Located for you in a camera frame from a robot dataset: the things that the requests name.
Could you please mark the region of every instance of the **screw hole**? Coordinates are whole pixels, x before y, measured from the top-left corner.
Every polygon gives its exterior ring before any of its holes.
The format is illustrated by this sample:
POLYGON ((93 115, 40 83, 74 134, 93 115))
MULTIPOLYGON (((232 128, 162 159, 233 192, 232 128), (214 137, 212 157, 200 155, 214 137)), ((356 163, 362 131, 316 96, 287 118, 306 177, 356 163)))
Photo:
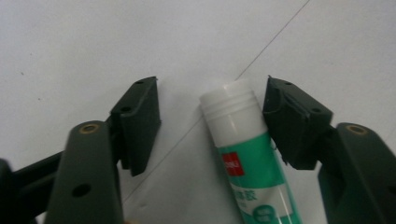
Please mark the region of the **screw hole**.
POLYGON ((73 189, 72 195, 75 198, 80 198, 84 195, 87 195, 90 191, 91 191, 91 185, 82 184, 82 185, 78 185, 73 189))
POLYGON ((131 111, 131 107, 129 107, 129 106, 125 106, 125 107, 123 107, 123 108, 121 109, 121 111, 122 111, 122 112, 128 112, 128 111, 131 111))
POLYGON ((389 186, 388 190, 390 193, 396 196, 396 186, 389 186))
POLYGON ((97 124, 87 124, 87 125, 82 126, 79 129, 79 132, 80 133, 94 133, 98 129, 99 129, 99 125, 97 125, 97 124))
POLYGON ((364 129, 364 128, 360 127, 360 126, 357 126, 357 125, 348 125, 348 126, 346 126, 346 128, 350 132, 352 132, 354 134, 358 134, 358 135, 365 135, 365 134, 368 133, 366 129, 364 129))

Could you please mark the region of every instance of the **green glue stick label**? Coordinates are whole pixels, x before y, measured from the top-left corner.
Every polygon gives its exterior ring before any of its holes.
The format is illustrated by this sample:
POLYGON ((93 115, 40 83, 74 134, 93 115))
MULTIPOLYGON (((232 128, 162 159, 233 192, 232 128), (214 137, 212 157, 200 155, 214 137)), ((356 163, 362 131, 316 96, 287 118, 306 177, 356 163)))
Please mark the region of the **green glue stick label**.
POLYGON ((246 224, 301 223, 268 133, 219 152, 246 224))

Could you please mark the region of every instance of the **cylindrical object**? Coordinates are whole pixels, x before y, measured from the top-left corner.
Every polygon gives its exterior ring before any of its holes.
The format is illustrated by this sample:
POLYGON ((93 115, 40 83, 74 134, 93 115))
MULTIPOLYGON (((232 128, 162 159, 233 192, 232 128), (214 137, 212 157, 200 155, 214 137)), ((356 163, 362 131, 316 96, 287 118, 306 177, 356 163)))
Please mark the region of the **cylindrical object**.
POLYGON ((248 81, 224 85, 200 100, 245 223, 301 223, 248 81))

